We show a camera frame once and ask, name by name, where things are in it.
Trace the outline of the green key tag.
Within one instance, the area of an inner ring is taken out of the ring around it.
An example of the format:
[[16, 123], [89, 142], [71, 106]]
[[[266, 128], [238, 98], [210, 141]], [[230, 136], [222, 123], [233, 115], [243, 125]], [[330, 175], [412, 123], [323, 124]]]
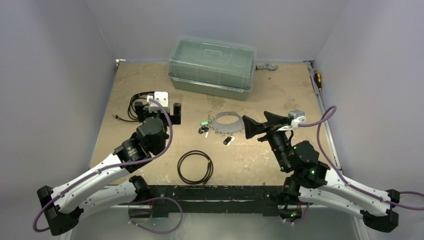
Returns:
[[209, 126], [211, 124], [211, 121], [208, 119], [208, 120], [205, 120], [205, 121], [202, 121], [201, 123], [200, 123], [200, 125], [203, 127], [203, 126]]

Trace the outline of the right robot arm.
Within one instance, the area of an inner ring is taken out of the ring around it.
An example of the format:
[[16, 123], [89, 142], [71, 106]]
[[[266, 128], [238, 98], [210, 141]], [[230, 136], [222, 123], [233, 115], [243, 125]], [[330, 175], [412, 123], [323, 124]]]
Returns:
[[318, 204], [349, 213], [364, 224], [383, 233], [392, 232], [399, 225], [399, 214], [393, 208], [400, 201], [400, 192], [394, 189], [373, 189], [344, 177], [333, 165], [319, 160], [319, 152], [304, 140], [295, 145], [286, 132], [306, 125], [305, 113], [293, 110], [288, 116], [264, 111], [265, 122], [257, 122], [244, 115], [245, 137], [268, 142], [280, 171], [291, 173], [279, 193], [270, 193], [273, 201], [284, 205]]

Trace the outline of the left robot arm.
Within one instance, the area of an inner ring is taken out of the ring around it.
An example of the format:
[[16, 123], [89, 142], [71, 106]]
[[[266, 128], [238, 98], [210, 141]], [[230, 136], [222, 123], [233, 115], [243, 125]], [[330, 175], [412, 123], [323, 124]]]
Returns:
[[106, 186], [164, 155], [173, 141], [173, 127], [181, 124], [181, 115], [179, 103], [173, 105], [173, 114], [169, 114], [159, 101], [150, 100], [136, 130], [103, 161], [67, 183], [56, 187], [45, 185], [36, 191], [41, 210], [32, 222], [32, 229], [59, 236], [72, 230], [82, 218], [106, 208], [167, 200], [166, 196], [152, 194], [146, 180], [139, 175], [118, 186]]

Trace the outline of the black key tag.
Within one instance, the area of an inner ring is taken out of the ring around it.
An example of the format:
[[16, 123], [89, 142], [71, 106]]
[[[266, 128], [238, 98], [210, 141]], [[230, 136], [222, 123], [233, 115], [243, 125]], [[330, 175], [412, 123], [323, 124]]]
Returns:
[[225, 146], [229, 146], [230, 144], [231, 144], [231, 142], [233, 142], [234, 141], [234, 139], [235, 139], [235, 137], [234, 136], [232, 136], [232, 135], [230, 135], [230, 136], [228, 136], [224, 141], [223, 141], [223, 144], [225, 145]]

